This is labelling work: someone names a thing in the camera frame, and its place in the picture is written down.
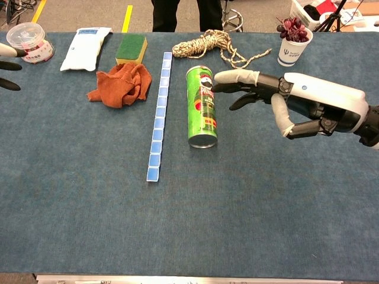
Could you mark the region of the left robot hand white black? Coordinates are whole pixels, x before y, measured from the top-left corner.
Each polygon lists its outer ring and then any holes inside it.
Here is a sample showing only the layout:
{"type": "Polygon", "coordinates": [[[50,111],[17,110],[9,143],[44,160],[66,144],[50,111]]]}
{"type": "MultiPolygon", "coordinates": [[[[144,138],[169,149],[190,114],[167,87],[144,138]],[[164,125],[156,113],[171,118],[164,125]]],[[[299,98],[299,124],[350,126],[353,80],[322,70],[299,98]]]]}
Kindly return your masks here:
{"type": "MultiPolygon", "coordinates": [[[[27,54],[25,50],[1,43],[1,56],[3,57],[25,57],[27,54]]],[[[21,69],[22,66],[18,63],[1,61],[1,70],[19,71],[21,69]]],[[[21,90],[19,85],[4,78],[1,78],[1,87],[11,91],[21,90]]]]}

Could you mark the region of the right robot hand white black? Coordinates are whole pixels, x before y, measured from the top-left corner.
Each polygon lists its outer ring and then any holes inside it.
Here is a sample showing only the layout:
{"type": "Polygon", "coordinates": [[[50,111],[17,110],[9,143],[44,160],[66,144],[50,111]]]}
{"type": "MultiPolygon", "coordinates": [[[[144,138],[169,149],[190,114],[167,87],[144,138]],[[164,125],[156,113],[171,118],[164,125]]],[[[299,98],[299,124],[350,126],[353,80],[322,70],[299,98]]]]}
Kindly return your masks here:
{"type": "Polygon", "coordinates": [[[371,122],[362,90],[309,75],[287,72],[280,78],[252,70],[229,70],[214,77],[214,93],[244,91],[230,110],[262,101],[272,106],[281,135],[289,139],[355,133],[371,122]]]}

